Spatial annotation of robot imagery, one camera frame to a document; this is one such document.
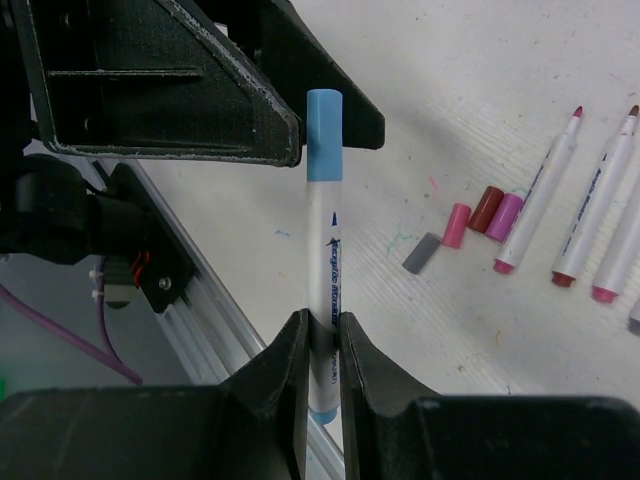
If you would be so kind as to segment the purple pen cap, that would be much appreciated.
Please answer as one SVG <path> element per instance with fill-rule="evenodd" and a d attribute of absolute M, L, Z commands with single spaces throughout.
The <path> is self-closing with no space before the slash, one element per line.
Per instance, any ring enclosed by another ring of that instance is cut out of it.
<path fill-rule="evenodd" d="M 520 196 L 514 193 L 506 193 L 490 221 L 485 235 L 494 241 L 502 243 L 506 239 L 522 205 L 523 199 Z"/>

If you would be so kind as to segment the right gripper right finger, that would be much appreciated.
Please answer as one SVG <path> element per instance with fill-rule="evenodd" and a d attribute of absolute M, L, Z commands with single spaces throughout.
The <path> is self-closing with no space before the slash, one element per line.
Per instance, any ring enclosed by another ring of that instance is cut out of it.
<path fill-rule="evenodd" d="M 349 479 L 636 479 L 639 413 L 601 396 L 441 395 L 340 320 Z"/>

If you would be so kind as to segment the brown pen cap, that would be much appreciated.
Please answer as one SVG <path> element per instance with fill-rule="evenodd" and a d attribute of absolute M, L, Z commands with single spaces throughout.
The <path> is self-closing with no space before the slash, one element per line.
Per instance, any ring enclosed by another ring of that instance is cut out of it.
<path fill-rule="evenodd" d="M 473 211 L 467 226 L 476 232 L 485 233 L 504 197 L 504 191 L 487 186 L 475 210 Z"/>

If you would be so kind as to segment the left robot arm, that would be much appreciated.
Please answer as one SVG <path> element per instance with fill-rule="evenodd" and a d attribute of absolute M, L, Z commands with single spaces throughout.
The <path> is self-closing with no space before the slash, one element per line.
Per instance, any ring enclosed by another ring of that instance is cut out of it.
<path fill-rule="evenodd" d="M 383 146 L 383 114 L 288 1 L 3 2 L 2 251 L 122 260 L 164 311 L 194 264 L 129 161 L 294 167 L 315 89 L 342 94 L 345 146 Z"/>

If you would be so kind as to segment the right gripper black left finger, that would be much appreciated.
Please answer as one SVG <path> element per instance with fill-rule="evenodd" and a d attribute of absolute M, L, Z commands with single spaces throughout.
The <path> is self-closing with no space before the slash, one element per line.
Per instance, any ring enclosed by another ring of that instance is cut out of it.
<path fill-rule="evenodd" d="M 53 389 L 1 405 L 5 479 L 301 479 L 309 314 L 213 386 Z"/>

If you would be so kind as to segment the pink pen cap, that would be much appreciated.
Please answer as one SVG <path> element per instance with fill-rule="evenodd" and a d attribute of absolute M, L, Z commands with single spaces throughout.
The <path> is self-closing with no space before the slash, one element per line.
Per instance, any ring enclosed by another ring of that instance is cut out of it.
<path fill-rule="evenodd" d="M 462 203 L 456 203 L 453 206 L 442 237 L 443 246 L 453 249 L 461 247 L 470 216 L 470 206 Z"/>

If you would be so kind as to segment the pink capped marker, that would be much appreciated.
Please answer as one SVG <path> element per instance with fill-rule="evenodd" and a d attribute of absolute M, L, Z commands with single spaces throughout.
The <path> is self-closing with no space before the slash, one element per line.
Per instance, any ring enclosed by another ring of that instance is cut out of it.
<path fill-rule="evenodd" d="M 592 283 L 591 297 L 611 304 L 622 292 L 639 254 L 639 201 L 630 201 Z"/>

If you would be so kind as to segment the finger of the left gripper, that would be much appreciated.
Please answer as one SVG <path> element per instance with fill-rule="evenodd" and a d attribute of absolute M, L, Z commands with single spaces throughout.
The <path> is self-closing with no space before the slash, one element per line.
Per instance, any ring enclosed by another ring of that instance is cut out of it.
<path fill-rule="evenodd" d="M 385 118 L 324 49 L 289 1 L 262 1 L 259 69 L 291 110 L 306 118 L 307 92 L 333 89 L 343 96 L 343 145 L 380 149 Z"/>

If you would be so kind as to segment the light blue capped marker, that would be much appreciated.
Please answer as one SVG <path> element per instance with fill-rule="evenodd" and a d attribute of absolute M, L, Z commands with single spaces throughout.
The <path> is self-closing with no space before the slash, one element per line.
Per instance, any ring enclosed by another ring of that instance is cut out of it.
<path fill-rule="evenodd" d="M 307 302 L 311 357 L 309 408 L 320 425 L 340 408 L 338 331 L 341 309 L 343 96 L 307 93 Z"/>

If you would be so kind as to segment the purple capped marker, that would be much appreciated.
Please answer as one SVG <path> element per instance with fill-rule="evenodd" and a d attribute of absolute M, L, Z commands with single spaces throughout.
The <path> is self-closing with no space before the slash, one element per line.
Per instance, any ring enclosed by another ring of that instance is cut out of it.
<path fill-rule="evenodd" d="M 543 159 L 523 205 L 494 260 L 493 269 L 497 273 L 508 275 L 522 262 L 532 237 L 573 157 L 582 115 L 583 107 L 579 106 Z"/>

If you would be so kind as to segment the grey pen cap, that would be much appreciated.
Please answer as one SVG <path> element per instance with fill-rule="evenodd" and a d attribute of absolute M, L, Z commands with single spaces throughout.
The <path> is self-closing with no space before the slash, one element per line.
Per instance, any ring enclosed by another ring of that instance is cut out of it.
<path fill-rule="evenodd" d="M 418 275 L 441 245 L 441 237 L 426 233 L 402 263 L 408 272 Z"/>

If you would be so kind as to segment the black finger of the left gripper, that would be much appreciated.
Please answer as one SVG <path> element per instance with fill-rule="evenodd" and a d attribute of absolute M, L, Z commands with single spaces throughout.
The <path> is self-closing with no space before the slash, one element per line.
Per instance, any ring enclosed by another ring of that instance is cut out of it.
<path fill-rule="evenodd" d="M 49 150 L 299 162 L 299 118 L 194 2 L 16 1 L 12 17 Z"/>

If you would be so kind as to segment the brown capped marker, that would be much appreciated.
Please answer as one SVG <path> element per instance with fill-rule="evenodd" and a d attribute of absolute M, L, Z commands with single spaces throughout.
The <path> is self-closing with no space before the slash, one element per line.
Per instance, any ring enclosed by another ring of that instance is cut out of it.
<path fill-rule="evenodd" d="M 639 106 L 634 105 L 594 170 L 552 266 L 551 281 L 556 286 L 571 287 L 584 269 L 598 229 L 628 168 L 638 119 Z"/>

